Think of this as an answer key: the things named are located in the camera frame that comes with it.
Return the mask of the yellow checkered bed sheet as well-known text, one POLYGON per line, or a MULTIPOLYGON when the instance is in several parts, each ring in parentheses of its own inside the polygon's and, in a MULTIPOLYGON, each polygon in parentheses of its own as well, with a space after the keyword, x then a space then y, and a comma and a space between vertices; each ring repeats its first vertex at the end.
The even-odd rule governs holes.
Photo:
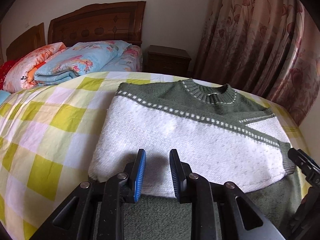
MULTIPOLYGON (((89 163, 111 100, 122 82, 137 85, 183 80, 163 74, 97 72, 56 86, 11 94, 1 104, 1 225, 11 239, 29 239, 53 210, 87 180, 89 163)), ((271 107, 294 147, 306 150, 298 126, 281 106, 239 91, 271 107)), ((265 200, 272 189, 249 197, 279 227, 306 194, 302 174, 279 181, 282 203, 265 200)), ((191 207, 175 199, 142 197, 125 206, 125 239, 190 239, 191 207)))

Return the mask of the red patterned cloth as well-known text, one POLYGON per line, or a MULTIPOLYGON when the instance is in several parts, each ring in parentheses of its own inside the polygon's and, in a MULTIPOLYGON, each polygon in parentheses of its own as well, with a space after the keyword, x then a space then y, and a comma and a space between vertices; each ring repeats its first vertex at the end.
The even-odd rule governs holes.
POLYGON ((9 70, 19 61, 20 59, 17 60, 8 60, 7 62, 3 63, 0 66, 0 90, 3 89, 3 83, 5 80, 5 77, 9 70))

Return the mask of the dark wooden headboard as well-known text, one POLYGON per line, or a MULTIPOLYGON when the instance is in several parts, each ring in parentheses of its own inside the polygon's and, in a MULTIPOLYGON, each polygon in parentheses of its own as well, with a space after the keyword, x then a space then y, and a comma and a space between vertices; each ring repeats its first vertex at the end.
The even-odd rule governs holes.
POLYGON ((122 40, 142 45, 145 1, 90 4, 51 20, 48 43, 122 40))

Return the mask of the green and white knit sweater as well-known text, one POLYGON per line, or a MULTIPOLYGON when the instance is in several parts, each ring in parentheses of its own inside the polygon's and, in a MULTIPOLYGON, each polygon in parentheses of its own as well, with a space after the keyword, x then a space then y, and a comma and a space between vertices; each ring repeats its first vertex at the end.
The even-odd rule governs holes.
POLYGON ((300 184, 290 140, 272 109, 229 85, 192 79, 122 83, 107 110, 88 176, 106 181, 146 151, 143 200, 125 206, 126 239, 188 239, 189 204, 174 202, 169 152, 207 180, 234 182, 287 237, 300 184))

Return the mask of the blue floral folded quilt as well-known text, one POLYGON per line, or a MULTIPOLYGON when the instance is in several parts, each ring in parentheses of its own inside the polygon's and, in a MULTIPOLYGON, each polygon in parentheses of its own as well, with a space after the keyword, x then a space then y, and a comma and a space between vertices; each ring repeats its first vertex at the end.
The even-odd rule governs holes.
POLYGON ((56 85, 70 79, 100 71, 130 46, 121 40, 78 42, 62 53, 57 53, 34 74, 42 85, 56 85))

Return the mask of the pink orange floral folded quilt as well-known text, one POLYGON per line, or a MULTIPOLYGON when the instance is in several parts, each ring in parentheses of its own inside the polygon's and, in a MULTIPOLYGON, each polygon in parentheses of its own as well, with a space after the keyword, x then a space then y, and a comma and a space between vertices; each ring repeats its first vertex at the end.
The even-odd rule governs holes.
POLYGON ((7 73, 3 90, 16 93, 20 90, 33 88, 37 82, 34 80, 35 72, 45 63, 66 50, 63 42, 48 44, 21 58, 7 73))

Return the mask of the pink floral curtain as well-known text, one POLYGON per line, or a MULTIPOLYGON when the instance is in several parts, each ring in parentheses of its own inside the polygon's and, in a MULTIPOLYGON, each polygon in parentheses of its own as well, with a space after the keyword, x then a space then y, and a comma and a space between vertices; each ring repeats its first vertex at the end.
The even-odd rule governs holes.
POLYGON ((300 0, 210 0, 194 77, 283 106, 297 124, 319 94, 319 30, 300 0))

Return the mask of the dark wooden nightstand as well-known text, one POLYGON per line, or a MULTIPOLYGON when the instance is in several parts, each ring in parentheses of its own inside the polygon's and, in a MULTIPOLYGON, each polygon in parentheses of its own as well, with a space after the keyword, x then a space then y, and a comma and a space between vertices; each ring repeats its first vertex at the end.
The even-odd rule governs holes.
POLYGON ((143 72, 188 77, 191 57, 186 50, 151 45, 143 72))

